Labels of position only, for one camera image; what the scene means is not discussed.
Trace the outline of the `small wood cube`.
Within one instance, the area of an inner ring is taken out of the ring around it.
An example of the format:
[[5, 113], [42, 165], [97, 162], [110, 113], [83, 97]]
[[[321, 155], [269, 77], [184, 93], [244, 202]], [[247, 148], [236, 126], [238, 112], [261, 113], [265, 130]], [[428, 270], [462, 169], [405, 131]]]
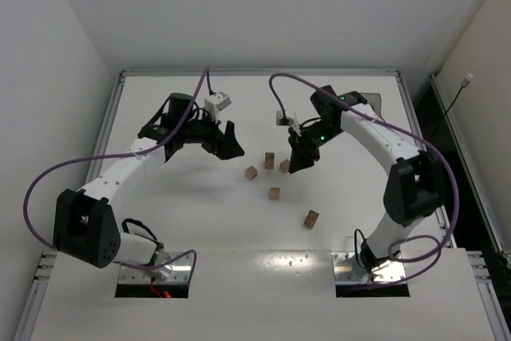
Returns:
[[244, 171], [244, 175], [249, 179], [249, 180], [253, 180], [254, 178], [256, 178], [259, 174], [259, 171], [254, 167], [254, 166], [249, 166], [248, 168], [245, 169]]
[[279, 200], [280, 198], [280, 188], [270, 188], [268, 193], [268, 198], [270, 200]]
[[279, 169], [284, 172], [284, 173], [288, 173], [289, 172], [289, 168], [290, 168], [290, 162], [288, 159], [286, 160], [283, 160], [280, 165], [279, 165]]

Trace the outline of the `long light wood block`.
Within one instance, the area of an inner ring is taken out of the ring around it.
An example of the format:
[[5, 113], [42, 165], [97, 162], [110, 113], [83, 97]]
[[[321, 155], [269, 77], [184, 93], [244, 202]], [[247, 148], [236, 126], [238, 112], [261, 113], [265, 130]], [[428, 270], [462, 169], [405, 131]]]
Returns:
[[275, 167], [275, 154], [274, 153], [265, 153], [263, 166], [265, 169], [273, 169]]

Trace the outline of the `long striped wood block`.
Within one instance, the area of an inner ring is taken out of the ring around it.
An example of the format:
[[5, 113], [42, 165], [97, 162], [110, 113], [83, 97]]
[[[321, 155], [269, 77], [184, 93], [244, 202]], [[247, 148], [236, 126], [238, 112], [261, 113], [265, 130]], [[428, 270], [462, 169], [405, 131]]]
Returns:
[[314, 210], [310, 210], [304, 218], [303, 226], [308, 229], [313, 229], [318, 218], [319, 213]]

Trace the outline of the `smoky transparent plastic bin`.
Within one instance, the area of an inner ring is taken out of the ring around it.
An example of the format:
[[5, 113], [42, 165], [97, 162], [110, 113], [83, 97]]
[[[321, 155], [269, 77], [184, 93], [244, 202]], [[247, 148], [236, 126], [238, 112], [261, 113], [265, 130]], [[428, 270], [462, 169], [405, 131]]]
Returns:
[[376, 115], [382, 118], [382, 97], [380, 93], [361, 93]]

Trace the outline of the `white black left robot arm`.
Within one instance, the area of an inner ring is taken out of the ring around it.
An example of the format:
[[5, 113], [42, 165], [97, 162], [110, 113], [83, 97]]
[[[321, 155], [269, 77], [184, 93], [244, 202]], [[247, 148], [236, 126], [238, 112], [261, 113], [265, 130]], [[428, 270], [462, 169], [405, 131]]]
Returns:
[[79, 190], [66, 189], [56, 205], [53, 245], [62, 253], [97, 268], [111, 263], [141, 270], [160, 268], [170, 261], [153, 233], [131, 233], [117, 223], [124, 200], [151, 172], [186, 144], [199, 144], [222, 161], [244, 155], [235, 125], [220, 129], [219, 114], [231, 104], [226, 93], [214, 93], [202, 109], [193, 110], [192, 96], [171, 93], [141, 128], [129, 155], [114, 162]]

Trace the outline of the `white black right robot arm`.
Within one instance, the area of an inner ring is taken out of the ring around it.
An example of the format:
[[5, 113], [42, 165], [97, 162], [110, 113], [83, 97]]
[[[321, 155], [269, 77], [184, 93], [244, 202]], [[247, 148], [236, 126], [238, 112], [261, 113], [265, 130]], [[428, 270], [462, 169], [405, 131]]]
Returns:
[[351, 135], [382, 166], [388, 176], [383, 194], [385, 213], [376, 229], [362, 242], [358, 262], [370, 272], [395, 255], [398, 242], [445, 202], [442, 163], [430, 152], [406, 142], [383, 126], [369, 101], [356, 91], [335, 94], [326, 85], [310, 101], [319, 115], [313, 124], [293, 124], [289, 171], [308, 169], [319, 161], [319, 149], [341, 133]]

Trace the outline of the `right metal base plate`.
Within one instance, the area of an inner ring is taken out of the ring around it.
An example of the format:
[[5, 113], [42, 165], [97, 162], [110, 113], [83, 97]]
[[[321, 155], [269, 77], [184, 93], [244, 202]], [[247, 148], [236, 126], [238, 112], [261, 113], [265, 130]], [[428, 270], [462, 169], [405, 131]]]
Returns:
[[385, 261], [370, 272], [360, 267], [354, 252], [332, 252], [334, 282], [337, 286], [389, 284], [406, 278], [404, 266], [395, 261]]

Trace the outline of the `metal base plate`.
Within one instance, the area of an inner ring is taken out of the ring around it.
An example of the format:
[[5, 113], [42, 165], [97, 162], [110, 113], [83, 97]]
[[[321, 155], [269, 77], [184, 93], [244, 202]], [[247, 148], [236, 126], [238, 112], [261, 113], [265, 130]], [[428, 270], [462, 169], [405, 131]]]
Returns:
[[385, 261], [370, 272], [360, 267], [354, 252], [332, 252], [334, 282], [337, 286], [389, 284], [406, 278], [404, 266], [395, 261]]
[[157, 284], [180, 285], [190, 280], [194, 258], [188, 254], [162, 268], [142, 271], [133, 268], [121, 267], [117, 282], [119, 284], [149, 284], [154, 279]]

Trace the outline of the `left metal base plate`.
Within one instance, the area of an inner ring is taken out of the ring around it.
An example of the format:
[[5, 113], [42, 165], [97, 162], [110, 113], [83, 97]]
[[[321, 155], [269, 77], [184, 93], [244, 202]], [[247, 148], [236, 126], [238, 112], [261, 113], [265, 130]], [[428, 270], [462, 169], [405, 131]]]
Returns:
[[194, 258], [188, 254], [162, 268], [142, 271], [133, 268], [121, 267], [117, 282], [119, 284], [149, 284], [154, 279], [157, 284], [180, 285], [190, 280]]

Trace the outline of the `aluminium table frame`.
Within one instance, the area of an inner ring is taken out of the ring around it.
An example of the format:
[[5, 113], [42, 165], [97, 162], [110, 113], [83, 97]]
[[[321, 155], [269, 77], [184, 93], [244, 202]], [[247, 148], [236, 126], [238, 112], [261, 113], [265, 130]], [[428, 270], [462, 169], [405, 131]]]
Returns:
[[[266, 70], [215, 70], [230, 96], [221, 114], [236, 126], [241, 158], [219, 161], [188, 145], [124, 200], [120, 218], [147, 224], [174, 252], [193, 249], [186, 299], [117, 298], [120, 268], [98, 269], [59, 254], [28, 319], [33, 340], [500, 340], [510, 333], [496, 293], [475, 277], [480, 260], [451, 244], [437, 264], [406, 266], [407, 297], [340, 298], [332, 252], [349, 252], [355, 229], [371, 233], [384, 212], [386, 175], [355, 139], [342, 135], [313, 168], [261, 169], [289, 156], [278, 102], [306, 120], [315, 85], [380, 93], [384, 118], [419, 130], [410, 95], [393, 70], [297, 72], [305, 84]], [[270, 200], [270, 188], [280, 188]], [[303, 226], [310, 210], [313, 229]]]

